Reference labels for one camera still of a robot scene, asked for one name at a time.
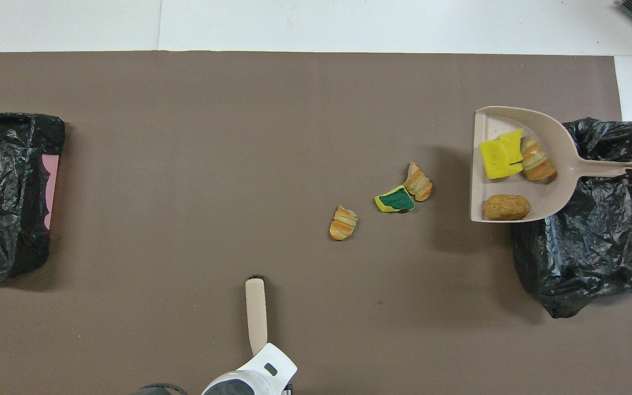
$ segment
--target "beige dustpan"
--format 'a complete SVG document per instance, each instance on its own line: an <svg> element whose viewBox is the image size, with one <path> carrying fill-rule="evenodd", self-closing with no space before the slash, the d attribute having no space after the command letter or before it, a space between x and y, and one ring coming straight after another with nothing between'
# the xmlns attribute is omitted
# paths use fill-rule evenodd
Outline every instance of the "beige dustpan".
<svg viewBox="0 0 632 395"><path fill-rule="evenodd" d="M524 129L524 136L536 137L557 169L554 182L532 183L520 174L498 180L487 178L479 144L518 128ZM616 177L632 168L632 162L582 159L561 123L541 112L523 108L490 106L477 110L473 146L470 218L475 222L529 222L548 217L567 204L579 177ZM516 221L490 221L484 216L482 205L490 196L499 194L522 195L531 204L530 213Z"/></svg>

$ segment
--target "toy croissant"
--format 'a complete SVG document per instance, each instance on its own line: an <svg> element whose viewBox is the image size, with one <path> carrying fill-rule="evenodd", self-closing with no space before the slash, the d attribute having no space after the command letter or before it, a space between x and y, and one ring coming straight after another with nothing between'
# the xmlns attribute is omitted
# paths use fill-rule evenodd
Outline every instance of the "toy croissant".
<svg viewBox="0 0 632 395"><path fill-rule="evenodd" d="M333 222L329 233L334 240L344 240L353 234L353 230L358 223L358 215L351 210L346 210L343 206L338 205L336 214L333 215Z"/></svg>
<svg viewBox="0 0 632 395"><path fill-rule="evenodd" d="M557 175L557 170L552 162L545 155L545 151L540 148L535 137L521 138L521 154L523 160L523 176L530 182L542 180L547 182Z"/></svg>
<svg viewBox="0 0 632 395"><path fill-rule="evenodd" d="M411 162L409 164L409 175L406 182L404 182L404 187L408 193L414 196L416 202L423 202L431 195L433 183L429 177L426 177L416 163Z"/></svg>

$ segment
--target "black garbage bag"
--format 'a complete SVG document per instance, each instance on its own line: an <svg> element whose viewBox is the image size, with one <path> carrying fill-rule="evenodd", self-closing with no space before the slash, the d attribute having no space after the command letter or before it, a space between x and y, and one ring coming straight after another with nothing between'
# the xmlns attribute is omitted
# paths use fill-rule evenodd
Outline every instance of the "black garbage bag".
<svg viewBox="0 0 632 395"><path fill-rule="evenodd" d="M632 162L622 145L632 122L564 123L580 156ZM511 227L516 273L553 318L577 314L598 297L632 292L632 190L584 177L569 203L543 220Z"/></svg>
<svg viewBox="0 0 632 395"><path fill-rule="evenodd" d="M50 230L43 219L50 173L42 155L60 155L64 141L60 118L0 114L0 282L48 258Z"/></svg>

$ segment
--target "white floor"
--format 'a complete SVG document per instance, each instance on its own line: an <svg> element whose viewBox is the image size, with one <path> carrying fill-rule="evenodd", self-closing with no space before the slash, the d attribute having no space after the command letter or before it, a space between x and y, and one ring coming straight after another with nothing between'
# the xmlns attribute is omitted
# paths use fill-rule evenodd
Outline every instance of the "white floor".
<svg viewBox="0 0 632 395"><path fill-rule="evenodd" d="M156 49L612 55L632 120L614 0L0 0L0 52Z"/></svg>

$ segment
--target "bread roll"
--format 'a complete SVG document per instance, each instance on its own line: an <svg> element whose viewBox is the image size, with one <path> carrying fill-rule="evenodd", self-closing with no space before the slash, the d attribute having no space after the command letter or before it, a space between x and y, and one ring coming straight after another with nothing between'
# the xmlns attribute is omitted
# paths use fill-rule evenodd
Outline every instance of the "bread roll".
<svg viewBox="0 0 632 395"><path fill-rule="evenodd" d="M494 195L484 202L484 215L493 221L524 219L531 204L520 195Z"/></svg>
<svg viewBox="0 0 632 395"><path fill-rule="evenodd" d="M423 202L431 195L433 183L429 177L426 177L416 163L411 162L409 164L408 178L406 182L404 182L404 188L406 188L408 193L414 196L416 202Z"/></svg>
<svg viewBox="0 0 632 395"><path fill-rule="evenodd" d="M540 148L535 137L521 138L521 153L523 160L523 176L530 182L551 182L557 175L545 151Z"/></svg>
<svg viewBox="0 0 632 395"><path fill-rule="evenodd" d="M356 213L338 205L338 210L336 210L335 215L333 215L333 221L331 222L329 233L334 240L344 240L353 234L353 230L356 228L357 223L358 215L356 215Z"/></svg>

